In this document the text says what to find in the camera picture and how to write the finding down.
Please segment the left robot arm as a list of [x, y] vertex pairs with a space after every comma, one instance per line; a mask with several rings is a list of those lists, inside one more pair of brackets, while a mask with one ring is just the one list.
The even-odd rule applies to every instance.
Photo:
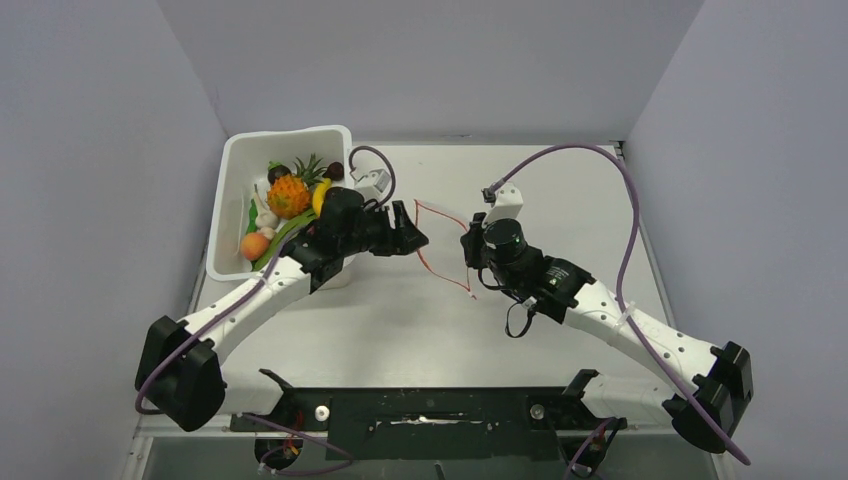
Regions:
[[164, 414], [191, 432], [219, 415], [271, 413], [287, 385], [263, 369], [257, 382], [225, 379], [227, 357], [287, 306], [315, 293], [360, 253], [406, 256], [429, 242], [405, 205], [368, 204], [335, 187], [317, 218], [283, 243], [265, 267], [212, 305], [180, 320], [163, 316], [146, 335], [135, 379], [136, 410]]

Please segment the clear zip top bag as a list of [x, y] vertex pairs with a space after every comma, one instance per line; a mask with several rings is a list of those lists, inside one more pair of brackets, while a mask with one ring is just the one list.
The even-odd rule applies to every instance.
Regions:
[[417, 253], [425, 270], [476, 300], [471, 271], [465, 266], [459, 243], [460, 236], [468, 232], [469, 218], [449, 206], [416, 198], [414, 225], [430, 238], [429, 244]]

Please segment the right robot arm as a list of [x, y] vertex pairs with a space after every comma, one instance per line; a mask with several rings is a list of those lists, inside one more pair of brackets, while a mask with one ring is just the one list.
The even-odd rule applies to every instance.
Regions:
[[479, 212], [460, 238], [467, 267], [493, 275], [489, 289], [511, 298], [527, 318], [547, 317], [587, 333], [650, 370], [659, 392], [644, 387], [611, 390], [592, 380], [562, 400], [564, 417], [585, 427], [599, 416], [635, 418], [645, 413], [670, 425], [693, 446], [749, 460], [733, 442], [753, 398], [750, 353], [729, 341], [716, 346], [684, 334], [624, 300], [587, 270], [529, 245], [515, 218]]

